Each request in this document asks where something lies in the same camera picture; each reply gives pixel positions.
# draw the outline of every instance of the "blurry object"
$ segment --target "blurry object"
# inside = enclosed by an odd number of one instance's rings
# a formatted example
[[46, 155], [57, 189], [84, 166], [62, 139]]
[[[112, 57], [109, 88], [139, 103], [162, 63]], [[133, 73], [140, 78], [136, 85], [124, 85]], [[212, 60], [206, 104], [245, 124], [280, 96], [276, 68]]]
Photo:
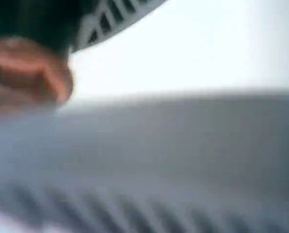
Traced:
[[0, 211], [36, 229], [289, 233], [287, 93], [37, 112], [1, 141]]
[[[98, 42], [110, 38], [162, 2], [0, 0], [0, 95], [20, 94], [30, 106], [67, 101], [73, 89], [70, 51], [97, 43], [95, 34]], [[18, 107], [0, 100], [0, 107], [5, 104]]]

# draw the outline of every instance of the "gray surface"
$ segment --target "gray surface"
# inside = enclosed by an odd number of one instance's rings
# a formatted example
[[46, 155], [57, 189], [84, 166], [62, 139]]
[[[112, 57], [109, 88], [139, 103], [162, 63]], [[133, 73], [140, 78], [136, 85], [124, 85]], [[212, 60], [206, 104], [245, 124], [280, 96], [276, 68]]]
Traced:
[[[185, 208], [196, 205], [214, 222], [231, 211], [289, 227], [289, 96], [96, 105], [3, 123], [0, 191], [20, 215], [10, 184], [29, 190], [66, 224], [71, 220], [59, 215], [45, 188], [63, 193], [85, 219], [83, 194], [101, 197], [114, 213], [115, 196], [123, 194], [144, 206], [162, 201], [183, 223]], [[114, 215], [129, 232], [123, 215]]]

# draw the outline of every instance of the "hand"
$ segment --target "hand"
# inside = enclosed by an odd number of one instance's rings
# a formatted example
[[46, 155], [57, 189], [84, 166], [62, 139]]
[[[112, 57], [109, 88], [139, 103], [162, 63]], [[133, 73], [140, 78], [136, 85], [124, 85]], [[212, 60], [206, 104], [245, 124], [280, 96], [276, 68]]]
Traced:
[[0, 112], [61, 104], [72, 89], [67, 61], [28, 39], [0, 38]]

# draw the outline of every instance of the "ribbed surface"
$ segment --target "ribbed surface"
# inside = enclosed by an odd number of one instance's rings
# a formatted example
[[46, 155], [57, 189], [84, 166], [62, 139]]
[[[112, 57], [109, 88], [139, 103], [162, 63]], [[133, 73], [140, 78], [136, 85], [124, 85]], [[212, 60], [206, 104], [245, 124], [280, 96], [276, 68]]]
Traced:
[[14, 185], [5, 191], [12, 203], [0, 196], [4, 211], [32, 224], [56, 221], [77, 233], [289, 233], [273, 220], [246, 220], [236, 211], [224, 211], [217, 218], [197, 204], [189, 210], [183, 205], [176, 209], [159, 200], [145, 202], [146, 207], [142, 208], [135, 199], [122, 195], [106, 198], [85, 193], [74, 198], [62, 190], [47, 188], [37, 191], [37, 196]]
[[82, 22], [76, 50], [100, 43], [160, 6], [166, 0], [99, 0]]

